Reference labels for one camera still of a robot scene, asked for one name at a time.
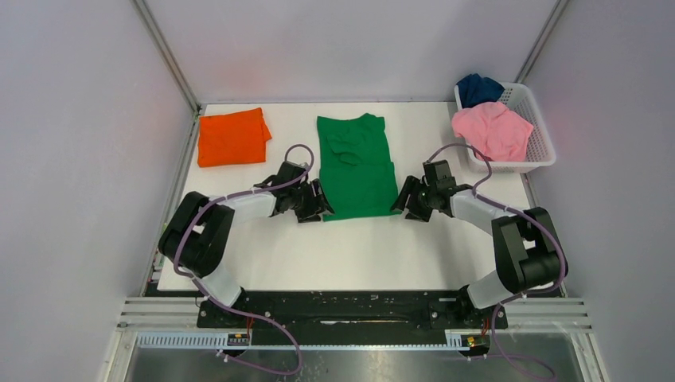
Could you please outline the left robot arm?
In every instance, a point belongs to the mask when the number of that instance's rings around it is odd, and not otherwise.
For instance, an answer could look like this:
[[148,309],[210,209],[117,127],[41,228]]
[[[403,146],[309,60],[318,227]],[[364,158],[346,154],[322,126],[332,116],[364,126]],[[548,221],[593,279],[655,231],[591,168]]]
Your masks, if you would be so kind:
[[308,177],[309,166],[285,161],[277,173],[244,192],[209,197],[187,193],[171,217],[158,250],[174,270],[197,283],[213,299],[217,317],[229,327],[244,322],[247,307],[240,297],[244,288],[228,270],[224,254],[233,226],[292,211],[299,223],[320,221],[334,208],[318,179]]

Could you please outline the white plastic laundry basket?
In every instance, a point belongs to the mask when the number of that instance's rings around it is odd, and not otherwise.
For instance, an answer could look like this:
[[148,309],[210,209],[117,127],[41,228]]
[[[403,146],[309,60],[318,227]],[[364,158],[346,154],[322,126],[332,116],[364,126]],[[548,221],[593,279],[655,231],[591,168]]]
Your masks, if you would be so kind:
[[528,173],[534,169],[551,166],[556,152],[550,139],[544,117],[531,90],[518,83],[500,82],[504,88],[499,102],[533,125],[526,148],[526,157],[520,162],[490,162],[495,173]]

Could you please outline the green t-shirt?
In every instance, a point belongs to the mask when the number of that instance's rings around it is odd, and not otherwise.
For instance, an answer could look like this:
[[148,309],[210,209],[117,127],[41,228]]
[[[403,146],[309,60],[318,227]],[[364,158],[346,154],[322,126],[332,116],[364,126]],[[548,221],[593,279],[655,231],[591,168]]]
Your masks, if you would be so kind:
[[385,119],[317,117],[319,180],[333,212],[325,222],[391,216],[399,194]]

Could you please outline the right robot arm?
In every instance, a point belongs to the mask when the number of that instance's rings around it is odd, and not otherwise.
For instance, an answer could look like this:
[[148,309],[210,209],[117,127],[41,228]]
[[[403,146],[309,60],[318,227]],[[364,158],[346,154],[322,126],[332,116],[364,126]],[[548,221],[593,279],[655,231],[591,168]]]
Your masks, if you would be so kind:
[[391,210],[420,222],[440,212],[491,236],[494,271],[462,287],[450,308],[466,327],[479,326],[487,319],[488,309],[498,303],[535,287],[558,283],[568,273],[552,219],[543,208],[514,209],[477,193],[468,184],[457,184],[453,178],[433,185],[409,176]]

